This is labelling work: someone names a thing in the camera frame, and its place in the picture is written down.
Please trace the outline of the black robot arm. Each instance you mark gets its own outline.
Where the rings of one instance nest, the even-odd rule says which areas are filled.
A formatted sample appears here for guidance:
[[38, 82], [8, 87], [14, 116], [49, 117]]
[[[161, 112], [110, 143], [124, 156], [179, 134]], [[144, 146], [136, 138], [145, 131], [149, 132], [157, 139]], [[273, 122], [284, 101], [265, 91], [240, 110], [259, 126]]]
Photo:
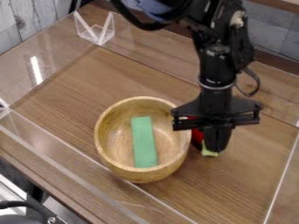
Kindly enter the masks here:
[[225, 150], [232, 130], [257, 124], [261, 105], [251, 97], [232, 95], [237, 75], [257, 75], [248, 70], [255, 48], [248, 36], [248, 15], [241, 0], [136, 0], [153, 20], [138, 20], [121, 0], [110, 0], [121, 16], [144, 31], [156, 31], [172, 23], [184, 25], [200, 60], [199, 96], [172, 109], [172, 128], [197, 130], [212, 152]]

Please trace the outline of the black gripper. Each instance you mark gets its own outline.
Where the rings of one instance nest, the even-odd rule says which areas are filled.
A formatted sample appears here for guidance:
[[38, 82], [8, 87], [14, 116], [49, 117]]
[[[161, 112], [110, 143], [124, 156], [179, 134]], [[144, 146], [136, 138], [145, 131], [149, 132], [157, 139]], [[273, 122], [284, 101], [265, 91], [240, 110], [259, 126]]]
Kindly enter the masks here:
[[[192, 130], [203, 128], [203, 140], [208, 151], [221, 152], [229, 143], [233, 127], [240, 125], [259, 124], [261, 104], [257, 101], [233, 97], [228, 106], [223, 110], [208, 109], [201, 99], [196, 98], [191, 102], [171, 110], [172, 129]], [[221, 126], [217, 130], [217, 149], [216, 149], [216, 130], [212, 127]]]

